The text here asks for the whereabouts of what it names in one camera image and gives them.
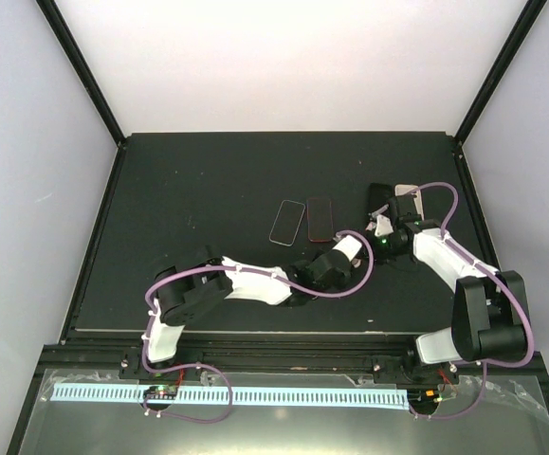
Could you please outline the phone with red edge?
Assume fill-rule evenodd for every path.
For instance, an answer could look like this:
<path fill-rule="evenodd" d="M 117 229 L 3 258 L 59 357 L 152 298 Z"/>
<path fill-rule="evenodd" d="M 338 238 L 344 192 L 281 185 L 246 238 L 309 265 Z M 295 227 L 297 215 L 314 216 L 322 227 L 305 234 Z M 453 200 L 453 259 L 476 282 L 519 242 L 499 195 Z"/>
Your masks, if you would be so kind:
<path fill-rule="evenodd" d="M 313 197 L 306 201 L 308 240 L 326 243 L 334 235 L 332 204 L 328 198 Z"/>

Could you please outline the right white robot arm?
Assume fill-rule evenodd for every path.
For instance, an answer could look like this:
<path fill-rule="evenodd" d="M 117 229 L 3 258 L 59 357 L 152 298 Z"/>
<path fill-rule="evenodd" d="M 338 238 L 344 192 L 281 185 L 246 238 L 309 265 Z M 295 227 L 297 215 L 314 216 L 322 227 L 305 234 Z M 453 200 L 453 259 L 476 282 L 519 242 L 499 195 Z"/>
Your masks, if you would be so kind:
<path fill-rule="evenodd" d="M 484 360 L 511 368 L 528 361 L 534 342 L 520 274 L 480 261 L 440 222 L 424 218 L 409 195 L 395 196 L 372 212 L 368 230 L 378 258 L 409 255 L 453 292 L 450 326 L 418 337 L 416 349 L 402 357 L 408 379 L 425 381 L 442 362 Z"/>

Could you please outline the black phone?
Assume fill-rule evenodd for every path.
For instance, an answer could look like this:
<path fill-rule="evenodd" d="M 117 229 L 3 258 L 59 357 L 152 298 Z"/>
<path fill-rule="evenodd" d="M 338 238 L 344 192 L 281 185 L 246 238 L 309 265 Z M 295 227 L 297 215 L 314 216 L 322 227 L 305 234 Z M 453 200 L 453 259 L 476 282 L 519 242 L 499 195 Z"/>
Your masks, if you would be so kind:
<path fill-rule="evenodd" d="M 275 245 L 292 246 L 297 238 L 304 213 L 305 204 L 283 200 L 270 230 L 268 240 Z"/>

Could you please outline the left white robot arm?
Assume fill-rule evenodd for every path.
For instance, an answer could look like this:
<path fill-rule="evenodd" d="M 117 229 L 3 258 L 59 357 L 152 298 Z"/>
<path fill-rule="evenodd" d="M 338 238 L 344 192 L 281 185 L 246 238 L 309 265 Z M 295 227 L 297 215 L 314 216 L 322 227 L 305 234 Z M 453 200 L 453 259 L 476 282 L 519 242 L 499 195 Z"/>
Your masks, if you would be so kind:
<path fill-rule="evenodd" d="M 146 291 L 149 321 L 141 336 L 140 366 L 153 378 L 167 376 L 186 326 L 226 300 L 294 307 L 343 299 L 367 283 L 374 267 L 373 249 L 351 230 L 342 231 L 332 249 L 316 259 L 285 266 L 243 264 L 205 246 L 188 261 L 156 274 Z"/>

